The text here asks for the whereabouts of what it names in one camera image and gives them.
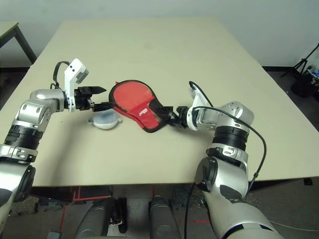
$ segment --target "white wall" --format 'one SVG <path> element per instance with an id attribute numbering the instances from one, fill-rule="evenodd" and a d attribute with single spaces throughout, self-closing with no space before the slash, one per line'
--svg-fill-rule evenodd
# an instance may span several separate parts
<path id="1" fill-rule="evenodd" d="M 317 0 L 0 1 L 0 20 L 18 20 L 36 55 L 68 19 L 214 16 L 265 66 L 292 66 L 305 56 L 319 42 L 318 13 Z M 30 63 L 12 40 L 0 49 L 0 65 Z"/>

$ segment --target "tabletop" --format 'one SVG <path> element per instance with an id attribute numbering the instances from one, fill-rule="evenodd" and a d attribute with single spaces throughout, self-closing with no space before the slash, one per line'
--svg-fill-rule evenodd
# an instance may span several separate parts
<path id="1" fill-rule="evenodd" d="M 268 152 L 258 180 L 319 176 L 319 134 L 284 91 L 213 18 L 105 19 L 64 22 L 0 111 L 4 139 L 32 91 L 47 89 L 58 61 L 79 58 L 89 75 L 81 86 L 140 80 L 164 106 L 191 106 L 188 82 L 215 106 L 239 101 L 255 115 L 252 126 Z M 58 80 L 63 87 L 61 67 Z M 92 98 L 108 100 L 108 92 Z M 51 117 L 38 148 L 34 186 L 185 183 L 194 180 L 213 133 L 165 126 L 144 132 L 133 120 L 111 130 L 87 123 L 91 111 Z M 249 178 L 263 154 L 250 133 Z"/>
<path id="2" fill-rule="evenodd" d="M 0 38 L 18 25 L 17 21 L 0 21 Z"/>

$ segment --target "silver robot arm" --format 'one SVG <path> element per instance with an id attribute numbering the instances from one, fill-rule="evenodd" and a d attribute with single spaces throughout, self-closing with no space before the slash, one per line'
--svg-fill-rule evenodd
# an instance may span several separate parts
<path id="1" fill-rule="evenodd" d="M 198 85 L 189 82 L 193 105 L 179 107 L 179 115 L 171 112 L 170 124 L 191 130 L 213 130 L 214 138 L 207 157 L 199 163 L 195 183 L 204 192 L 213 230 L 219 239 L 282 239 L 276 229 L 257 208 L 243 202 L 248 191 L 248 154 L 246 142 L 249 128 L 212 107 Z M 253 113 L 239 102 L 217 109 L 248 125 Z"/>
<path id="2" fill-rule="evenodd" d="M 101 87 L 74 88 L 87 76 L 86 67 L 74 59 L 65 70 L 65 90 L 37 90 L 18 110 L 11 128 L 0 144 L 0 233 L 13 202 L 23 201 L 31 190 L 35 168 L 30 165 L 51 115 L 64 109 L 102 111 L 109 103 L 94 104 L 93 94 L 106 91 Z"/>

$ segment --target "black cable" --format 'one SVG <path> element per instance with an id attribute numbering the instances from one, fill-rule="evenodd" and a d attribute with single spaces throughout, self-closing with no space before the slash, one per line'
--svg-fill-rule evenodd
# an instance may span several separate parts
<path id="1" fill-rule="evenodd" d="M 60 87 L 58 87 L 58 86 L 57 86 L 56 84 L 54 84 L 54 83 L 51 83 L 51 85 L 50 85 L 50 89 L 51 89 L 51 90 L 53 89 L 52 86 L 54 86 L 55 89 L 62 90 Z"/>
<path id="2" fill-rule="evenodd" d="M 187 218 L 188 218 L 188 209 L 189 209 L 189 204 L 190 204 L 190 199 L 191 199 L 191 195 L 193 193 L 195 187 L 195 183 L 192 184 L 191 189 L 188 193 L 188 197 L 187 197 L 187 203 L 186 203 L 186 211 L 185 211 L 185 224 L 184 224 L 184 239 L 187 238 Z"/>
<path id="3" fill-rule="evenodd" d="M 223 114 L 225 114 L 225 115 L 231 117 L 231 118 L 234 119 L 235 121 L 237 121 L 237 122 L 239 122 L 239 123 L 245 125 L 246 127 L 248 127 L 252 132 L 254 132 L 254 133 L 261 139 L 261 141 L 262 141 L 262 143 L 263 143 L 263 146 L 264 146 L 264 154 L 263 154 L 263 157 L 262 157 L 262 159 L 261 159 L 261 161 L 260 161 L 260 163 L 259 163 L 258 169 L 257 169 L 256 172 L 254 173 L 253 179 L 251 180 L 250 185 L 249 185 L 249 187 L 248 187 L 248 191 L 247 191 L 247 192 L 249 192 L 250 189 L 251 189 L 251 187 L 253 186 L 253 184 L 254 184 L 256 178 L 258 177 L 258 174 L 259 174 L 259 172 L 260 172 L 260 170 L 261 170 L 261 168 L 262 168 L 262 166 L 263 166 L 263 164 L 264 164 L 265 158 L 266 158 L 267 146 L 266 146 L 266 142 L 265 142 L 264 138 L 263 138 L 254 128 L 252 128 L 249 124 L 247 124 L 246 122 L 242 121 L 241 119 L 238 119 L 237 117 L 235 117 L 235 116 L 233 116 L 233 115 L 231 115 L 231 114 L 229 114 L 229 113 L 227 113 L 227 112 L 225 112 L 225 111 L 223 111 L 223 110 L 220 110 L 220 109 L 214 108 L 214 107 L 197 106 L 197 107 L 194 107 L 194 108 L 193 108 L 193 110 L 192 110 L 192 115 L 194 114 L 195 109 L 208 109 L 208 110 L 214 110 L 214 111 L 221 112 L 221 113 L 223 113 Z"/>
<path id="4" fill-rule="evenodd" d="M 68 61 L 59 61 L 59 62 L 55 65 L 54 72 L 53 72 L 53 81 L 55 82 L 55 84 L 52 83 L 52 84 L 50 85 L 50 89 L 51 89 L 52 86 L 54 86 L 55 89 L 61 89 L 61 88 L 59 87 L 59 83 L 58 83 L 58 81 L 57 81 L 57 75 L 58 75 L 58 71 L 59 71 L 59 68 L 60 68 L 60 66 L 61 66 L 62 63 L 66 64 L 66 65 L 68 65 L 68 66 L 70 65 L 70 62 L 68 62 Z"/>
<path id="5" fill-rule="evenodd" d="M 196 84 L 196 83 L 193 82 L 193 81 L 190 81 L 190 82 L 189 82 L 189 85 L 190 85 L 190 87 L 191 87 L 192 89 L 194 89 L 193 86 L 196 86 L 196 87 L 199 89 L 199 91 L 203 94 L 203 96 L 205 97 L 205 99 L 207 100 L 207 102 L 209 103 L 209 105 L 210 105 L 211 107 L 214 107 L 213 104 L 210 102 L 209 98 L 205 95 L 204 91 L 198 86 L 198 84 Z"/>

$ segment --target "tripod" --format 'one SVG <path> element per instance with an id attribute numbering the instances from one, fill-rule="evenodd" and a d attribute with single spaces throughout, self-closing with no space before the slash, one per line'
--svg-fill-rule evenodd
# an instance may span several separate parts
<path id="1" fill-rule="evenodd" d="M 311 53 L 309 53 L 309 55 L 306 58 L 302 58 L 300 62 L 298 62 L 293 68 L 291 68 L 290 70 L 286 71 L 285 73 L 283 73 L 280 77 L 284 77 L 287 74 L 293 74 L 293 72 L 295 72 L 299 67 L 303 66 L 300 74 L 302 75 L 305 69 L 306 64 L 308 63 L 308 58 L 314 53 L 314 51 L 317 50 L 317 48 L 319 47 L 319 43 L 317 44 L 317 46 L 311 51 Z"/>

